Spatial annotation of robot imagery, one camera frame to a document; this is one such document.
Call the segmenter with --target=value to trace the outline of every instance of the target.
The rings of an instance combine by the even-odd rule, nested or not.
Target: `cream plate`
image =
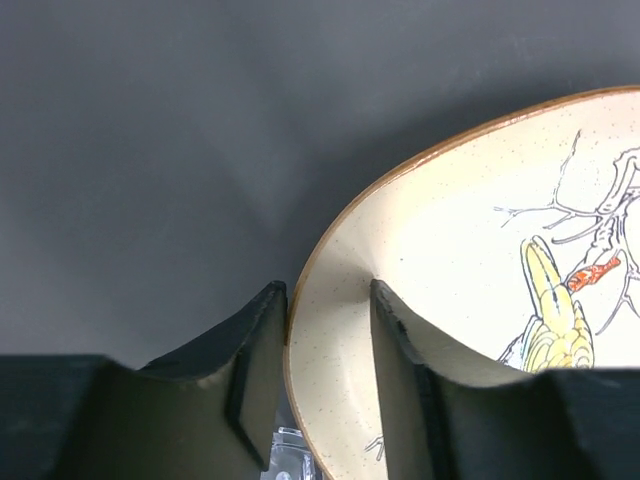
[[[408,160],[318,243],[285,375],[334,480],[386,478],[369,282],[516,368],[640,364],[640,87],[562,98]]]

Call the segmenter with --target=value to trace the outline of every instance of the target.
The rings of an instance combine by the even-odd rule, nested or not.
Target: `painted bird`
[[[545,368],[592,368],[593,338],[580,302],[573,301],[545,241],[522,242],[522,267],[535,313],[499,362],[530,373]]]

